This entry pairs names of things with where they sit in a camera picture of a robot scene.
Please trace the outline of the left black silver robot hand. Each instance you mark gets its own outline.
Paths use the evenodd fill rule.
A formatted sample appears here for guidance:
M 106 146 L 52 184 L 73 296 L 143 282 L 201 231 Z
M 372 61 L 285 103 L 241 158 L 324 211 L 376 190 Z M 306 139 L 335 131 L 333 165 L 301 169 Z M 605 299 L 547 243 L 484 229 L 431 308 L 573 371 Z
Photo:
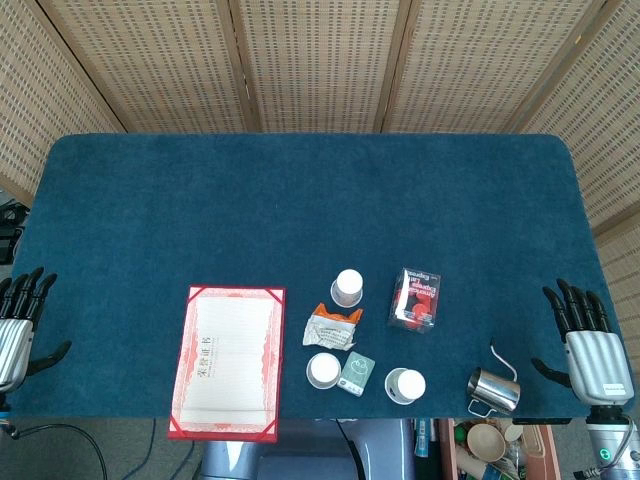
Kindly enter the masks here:
M 59 363 L 72 346 L 63 341 L 49 355 L 32 360 L 31 350 L 45 301 L 57 274 L 42 278 L 43 267 L 1 281 L 1 395 L 17 390 L 27 377 Z

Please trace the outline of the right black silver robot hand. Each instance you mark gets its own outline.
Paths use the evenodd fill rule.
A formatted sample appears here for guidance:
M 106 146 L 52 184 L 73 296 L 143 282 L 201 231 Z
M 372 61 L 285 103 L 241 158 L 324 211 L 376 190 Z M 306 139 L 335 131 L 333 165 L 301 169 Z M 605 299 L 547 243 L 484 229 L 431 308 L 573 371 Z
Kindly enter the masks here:
M 550 304 L 566 354 L 566 372 L 547 366 L 541 359 L 531 363 L 544 378 L 570 389 L 590 407 L 621 407 L 634 395 L 634 386 L 622 340 L 609 322 L 601 299 L 563 279 L 559 288 L 542 292 Z

